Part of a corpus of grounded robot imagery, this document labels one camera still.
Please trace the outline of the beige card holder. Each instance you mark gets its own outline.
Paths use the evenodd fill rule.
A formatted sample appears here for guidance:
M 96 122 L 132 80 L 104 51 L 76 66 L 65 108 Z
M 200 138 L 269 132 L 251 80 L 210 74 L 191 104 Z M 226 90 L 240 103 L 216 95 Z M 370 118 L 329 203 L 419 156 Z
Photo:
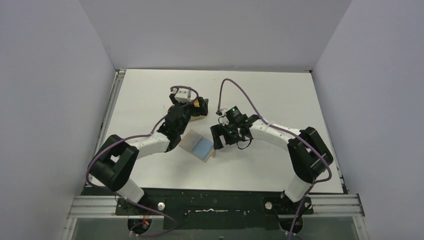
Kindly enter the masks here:
M 181 139 L 178 146 L 204 163 L 216 156 L 214 143 L 192 129 Z

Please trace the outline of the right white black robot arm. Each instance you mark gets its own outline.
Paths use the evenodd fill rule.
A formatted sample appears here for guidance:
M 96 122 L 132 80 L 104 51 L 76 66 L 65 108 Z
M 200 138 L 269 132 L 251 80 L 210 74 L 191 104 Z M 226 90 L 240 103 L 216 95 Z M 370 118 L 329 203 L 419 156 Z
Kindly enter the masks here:
M 261 140 L 288 151 L 294 177 L 283 191 L 281 207 L 289 214 L 301 207 L 301 199 L 334 162 L 331 151 L 315 128 L 293 129 L 267 123 L 257 114 L 241 113 L 237 106 L 221 113 L 218 124 L 211 126 L 210 131 L 215 150 L 225 145 Z

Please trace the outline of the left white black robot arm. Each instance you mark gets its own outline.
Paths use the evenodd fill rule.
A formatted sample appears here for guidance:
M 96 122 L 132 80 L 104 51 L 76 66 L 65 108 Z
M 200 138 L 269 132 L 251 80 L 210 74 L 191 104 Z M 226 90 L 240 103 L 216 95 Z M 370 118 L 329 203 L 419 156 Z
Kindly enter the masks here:
M 209 113 L 207 98 L 199 96 L 179 102 L 174 93 L 169 97 L 173 105 L 160 120 L 158 130 L 127 138 L 110 135 L 87 167 L 87 176 L 93 176 L 105 188 L 129 200 L 128 208 L 136 215 L 148 208 L 144 190 L 130 178 L 136 160 L 172 151 L 182 140 L 191 118 L 206 117 Z

